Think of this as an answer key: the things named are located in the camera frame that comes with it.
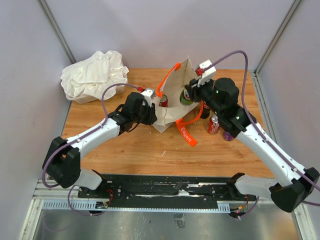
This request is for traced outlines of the cola glass bottle red cap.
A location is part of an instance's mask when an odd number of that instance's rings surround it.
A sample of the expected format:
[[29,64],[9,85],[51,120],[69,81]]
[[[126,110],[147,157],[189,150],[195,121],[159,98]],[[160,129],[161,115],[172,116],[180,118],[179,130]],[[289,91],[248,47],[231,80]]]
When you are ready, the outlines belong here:
[[202,113],[200,115],[201,119],[207,119],[210,116],[211,109],[206,103],[203,101]]

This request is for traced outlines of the green bottle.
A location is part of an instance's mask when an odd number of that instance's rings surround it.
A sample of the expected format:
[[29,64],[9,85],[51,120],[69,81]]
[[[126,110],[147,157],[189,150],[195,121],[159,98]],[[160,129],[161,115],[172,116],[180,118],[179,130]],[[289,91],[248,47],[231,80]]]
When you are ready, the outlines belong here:
[[183,106],[189,106],[193,103],[193,101],[189,96],[188,91],[185,88],[181,91],[181,94],[179,96],[179,101]]

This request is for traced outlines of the canvas tote bag orange handles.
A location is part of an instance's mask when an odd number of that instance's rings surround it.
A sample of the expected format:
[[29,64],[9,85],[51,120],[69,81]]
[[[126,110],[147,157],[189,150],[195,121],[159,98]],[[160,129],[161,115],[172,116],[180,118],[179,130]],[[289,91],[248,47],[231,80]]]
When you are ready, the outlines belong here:
[[[152,102],[155,104],[156,122],[152,125],[158,132],[163,133],[172,124],[175,124],[181,136],[190,146],[195,146],[198,142],[190,135],[187,125],[199,120],[202,111],[189,121],[183,121],[182,118],[191,112],[198,103],[184,106],[180,103],[180,94],[190,80],[197,77],[195,70],[189,58],[176,63],[168,72],[162,82],[155,90],[155,97]],[[168,98],[168,107],[159,106],[162,95]]]

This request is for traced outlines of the red cola can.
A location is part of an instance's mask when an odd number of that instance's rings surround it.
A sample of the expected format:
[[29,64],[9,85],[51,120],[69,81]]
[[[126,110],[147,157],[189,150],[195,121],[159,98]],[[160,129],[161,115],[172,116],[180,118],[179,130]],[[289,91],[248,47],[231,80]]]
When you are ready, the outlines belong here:
[[209,134],[215,135],[220,128],[220,123],[218,120],[218,116],[216,114],[213,114],[209,117],[206,130]]

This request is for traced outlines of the purple soda can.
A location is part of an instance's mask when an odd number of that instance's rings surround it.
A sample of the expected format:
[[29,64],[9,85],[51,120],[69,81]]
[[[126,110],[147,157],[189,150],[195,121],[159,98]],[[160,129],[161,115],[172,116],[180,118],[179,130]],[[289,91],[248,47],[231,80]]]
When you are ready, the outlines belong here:
[[228,142],[231,142],[231,141],[234,140],[234,137],[229,132],[227,132],[225,130],[222,133],[222,137],[223,137],[224,140],[226,140]]

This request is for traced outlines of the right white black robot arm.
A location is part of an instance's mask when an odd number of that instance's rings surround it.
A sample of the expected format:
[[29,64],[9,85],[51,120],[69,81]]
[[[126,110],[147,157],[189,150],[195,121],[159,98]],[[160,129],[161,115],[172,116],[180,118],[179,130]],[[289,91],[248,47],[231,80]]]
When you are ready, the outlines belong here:
[[238,104],[240,91],[232,79],[210,79],[203,85],[193,79],[185,85],[184,92],[192,102],[203,101],[217,115],[220,127],[252,150],[274,175],[274,178],[259,178],[241,172],[235,174],[227,182],[226,193],[230,199],[252,195],[269,199],[291,213],[312,193],[320,173],[296,162],[267,135],[256,119]]

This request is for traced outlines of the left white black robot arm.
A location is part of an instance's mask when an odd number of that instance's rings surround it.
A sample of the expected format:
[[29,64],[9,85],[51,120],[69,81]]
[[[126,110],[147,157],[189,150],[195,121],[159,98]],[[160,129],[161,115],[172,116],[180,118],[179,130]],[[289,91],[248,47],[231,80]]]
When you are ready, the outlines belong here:
[[152,125],[156,120],[154,90],[130,93],[124,104],[109,113],[100,123],[75,136],[56,137],[50,144],[42,169],[43,176],[51,177],[60,186],[85,187],[96,198],[107,193],[102,176],[94,170],[81,168],[81,160],[102,143],[131,132],[139,124]]

